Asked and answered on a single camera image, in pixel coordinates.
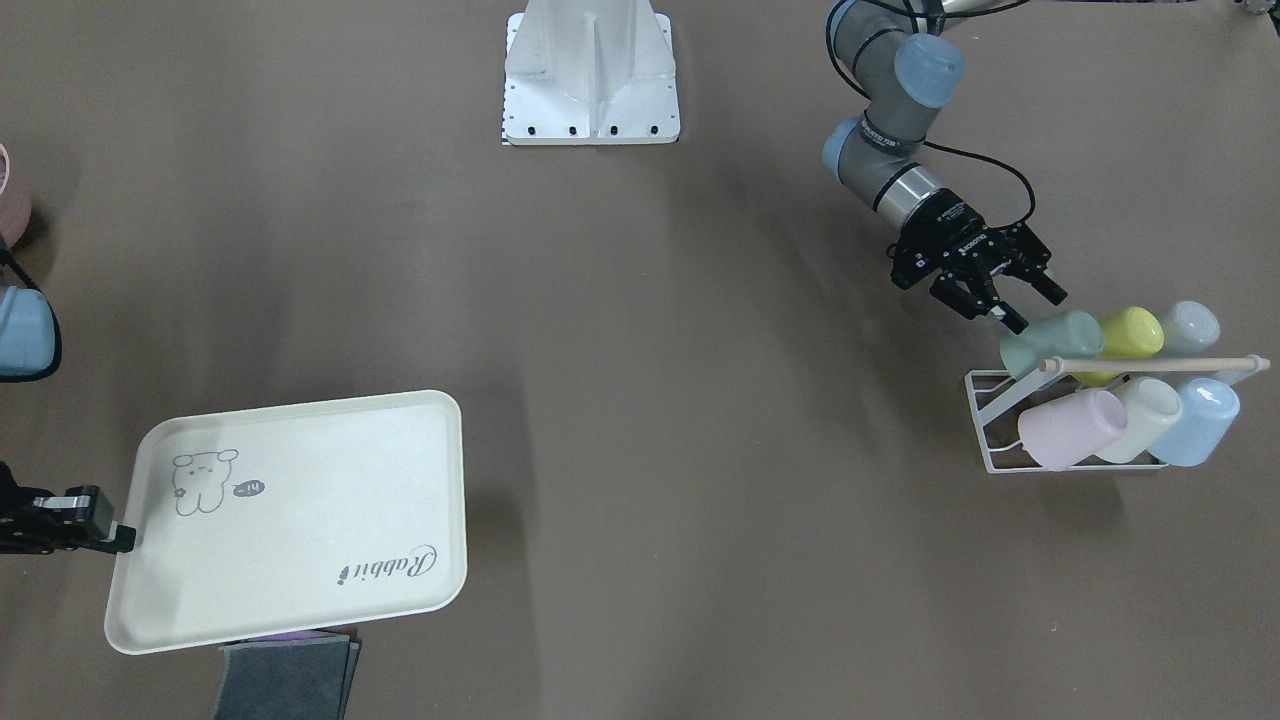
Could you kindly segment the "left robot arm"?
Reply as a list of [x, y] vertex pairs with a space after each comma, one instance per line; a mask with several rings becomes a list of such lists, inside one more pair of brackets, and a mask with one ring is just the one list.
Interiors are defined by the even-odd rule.
[[1011, 1], [836, 1], [826, 51], [867, 108], [841, 123], [822, 158], [836, 179], [897, 234], [887, 247], [900, 290], [928, 282], [931, 295], [968, 319], [993, 316], [1015, 334], [1027, 320], [996, 290], [1018, 278], [1052, 305], [1066, 291], [1048, 274], [1051, 251], [1025, 219], [992, 225], [918, 159], [966, 69], [945, 31], [1014, 9]]

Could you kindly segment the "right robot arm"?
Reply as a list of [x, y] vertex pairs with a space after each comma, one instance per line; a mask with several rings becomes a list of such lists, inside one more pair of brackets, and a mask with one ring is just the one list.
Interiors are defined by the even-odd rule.
[[[29, 274], [3, 250], [3, 268], [20, 282], [3, 286], [1, 370], [4, 383], [35, 382], [61, 363], [61, 329], [52, 306]], [[114, 507], [97, 486], [73, 486], [60, 495], [22, 486], [1, 464], [1, 552], [49, 556], [90, 550], [129, 553], [137, 530], [114, 519]]]

